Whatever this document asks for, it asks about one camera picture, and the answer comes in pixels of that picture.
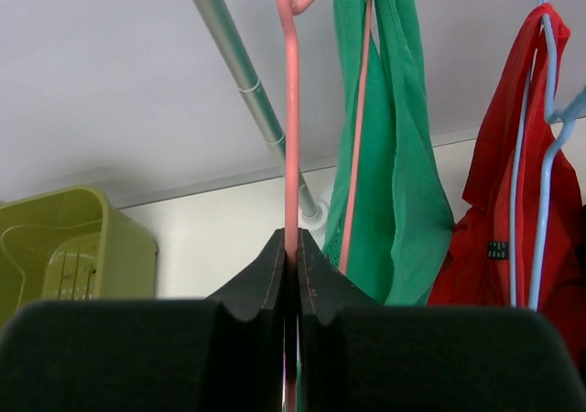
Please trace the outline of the olive green plastic basket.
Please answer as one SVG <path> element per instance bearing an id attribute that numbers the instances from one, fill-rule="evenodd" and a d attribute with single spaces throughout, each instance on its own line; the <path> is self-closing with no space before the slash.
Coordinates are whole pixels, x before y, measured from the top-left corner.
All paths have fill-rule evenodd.
<path id="1" fill-rule="evenodd" d="M 156 294 L 158 246 L 142 225 L 87 186 L 1 207 L 1 322 L 40 299 Z"/>

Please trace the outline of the pink wire hanger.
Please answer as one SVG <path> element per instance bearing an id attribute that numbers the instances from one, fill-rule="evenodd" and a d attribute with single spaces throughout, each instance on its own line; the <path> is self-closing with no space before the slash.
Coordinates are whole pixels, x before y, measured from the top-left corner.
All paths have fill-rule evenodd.
<path id="1" fill-rule="evenodd" d="M 287 411 L 296 411 L 298 402 L 297 386 L 297 339 L 298 339 L 298 284 L 297 284 L 297 250 L 298 250 L 298 205 L 300 194 L 299 180 L 299 52 L 298 34 L 294 16 L 303 13 L 315 0 L 276 0 L 277 12 L 285 36 L 287 69 L 287 135 L 286 135 L 286 192 L 285 192 L 285 251 L 286 276 L 288 278 L 288 305 L 285 314 L 285 407 Z M 370 30 L 373 0 L 364 0 L 363 50 L 361 52 L 361 69 L 357 89 L 355 138 L 353 142 L 353 161 L 351 184 L 347 202 L 343 236 L 340 244 L 339 271 L 347 273 L 351 249 L 355 196 L 357 190 L 360 145 L 364 121 L 364 103 L 367 80 L 367 67 L 370 54 Z"/>

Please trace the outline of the red tank top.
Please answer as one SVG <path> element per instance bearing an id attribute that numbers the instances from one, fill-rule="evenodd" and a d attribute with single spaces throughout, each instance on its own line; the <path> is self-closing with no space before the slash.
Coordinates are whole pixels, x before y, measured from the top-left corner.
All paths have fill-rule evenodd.
<path id="1" fill-rule="evenodd" d="M 554 141 L 545 122 L 548 16 L 562 53 L 570 29 L 545 3 L 526 18 L 509 52 L 477 136 L 462 198 L 469 209 L 456 224 L 429 296 L 431 306 L 507 306 L 510 274 L 517 303 L 527 305 L 543 157 Z M 585 238 L 581 188 L 563 153 L 552 167 L 547 238 L 538 311 L 563 338 L 575 362 L 585 353 L 585 277 L 578 252 Z"/>

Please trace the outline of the silver and white clothes rack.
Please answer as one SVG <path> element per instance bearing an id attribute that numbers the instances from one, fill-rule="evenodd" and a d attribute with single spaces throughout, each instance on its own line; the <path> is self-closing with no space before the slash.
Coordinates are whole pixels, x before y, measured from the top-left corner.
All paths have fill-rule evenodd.
<path id="1" fill-rule="evenodd" d="M 238 91 L 282 173 L 286 172 L 286 134 L 259 79 L 224 0 L 192 0 L 233 76 Z"/>

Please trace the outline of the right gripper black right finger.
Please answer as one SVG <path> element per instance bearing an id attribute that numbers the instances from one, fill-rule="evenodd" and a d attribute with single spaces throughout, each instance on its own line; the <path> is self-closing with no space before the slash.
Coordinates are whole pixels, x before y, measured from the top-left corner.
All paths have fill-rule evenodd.
<path id="1" fill-rule="evenodd" d="M 298 304 L 302 326 L 385 321 L 385 308 L 330 263 L 308 230 L 300 230 L 298 240 Z"/>

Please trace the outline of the green tank top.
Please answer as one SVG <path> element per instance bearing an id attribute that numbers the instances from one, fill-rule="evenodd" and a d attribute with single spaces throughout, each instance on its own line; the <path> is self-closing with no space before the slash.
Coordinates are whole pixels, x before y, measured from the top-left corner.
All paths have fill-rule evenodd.
<path id="1" fill-rule="evenodd" d="M 345 121 L 323 254 L 370 298 L 423 306 L 454 220 L 430 139 L 415 0 L 333 0 Z"/>

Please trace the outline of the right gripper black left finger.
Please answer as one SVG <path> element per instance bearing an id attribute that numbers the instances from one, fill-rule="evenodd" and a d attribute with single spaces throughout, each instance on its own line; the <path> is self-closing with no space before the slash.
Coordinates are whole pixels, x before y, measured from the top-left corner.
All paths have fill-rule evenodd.
<path id="1" fill-rule="evenodd" d="M 241 322 L 279 310 L 285 275 L 284 239 L 284 230 L 275 230 L 258 256 L 205 300 L 221 304 Z"/>

